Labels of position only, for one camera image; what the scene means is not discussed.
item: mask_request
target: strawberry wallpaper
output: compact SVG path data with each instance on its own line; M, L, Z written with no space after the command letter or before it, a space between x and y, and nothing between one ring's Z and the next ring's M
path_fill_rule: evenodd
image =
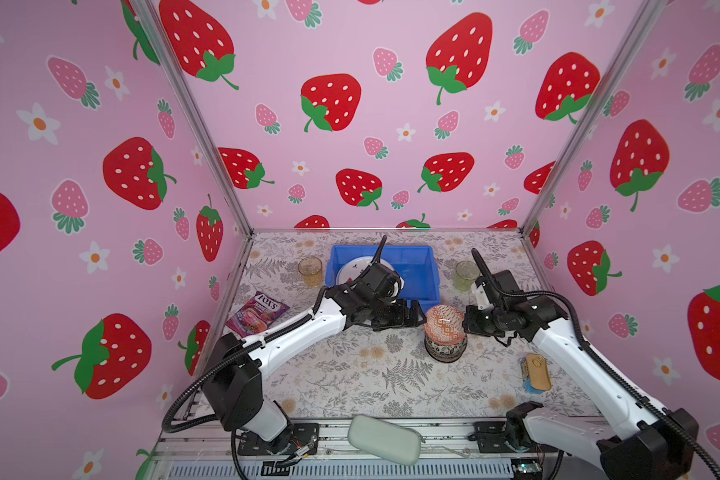
M128 1L0 2L0 478L141 480L242 235Z
M642 4L152 1L257 228L516 226Z
M666 7L539 224L586 335L720 463L720 0Z

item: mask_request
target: blue plastic bin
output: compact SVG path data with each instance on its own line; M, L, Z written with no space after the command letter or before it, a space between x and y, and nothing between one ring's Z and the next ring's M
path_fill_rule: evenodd
M334 286L338 271L344 265L359 256L373 256L376 248L376 245L334 245L326 267L326 285ZM418 300L425 313L440 304L440 273L431 246L385 246L382 258L394 267L405 282L400 292L401 298Z

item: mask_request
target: floral tablecloth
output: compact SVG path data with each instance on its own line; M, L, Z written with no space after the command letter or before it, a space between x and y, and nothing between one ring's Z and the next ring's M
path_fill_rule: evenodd
M456 290L451 277L461 260L480 250L493 272L509 269L520 288L540 287L520 243L509 231L387 233L387 245L430 245L440 271L442 303L464 307L474 300ZM290 305L282 319L315 302L317 288L307 288L296 266L314 255L327 264L334 245L377 244L382 234L357 230L337 233L261 233L242 276L232 312L257 290ZM533 399L568 416L598 416L584 392L550 362L552 389L531 395L523 388L520 359L531 346L515 340L504 348L487 337L468 336L460 360L435 361L424 349L424 329L373 332L350 328L318 342L291 359L264 381L264 394L293 418L352 417L438 418L503 416L518 403ZM212 409L199 396L195 415Z

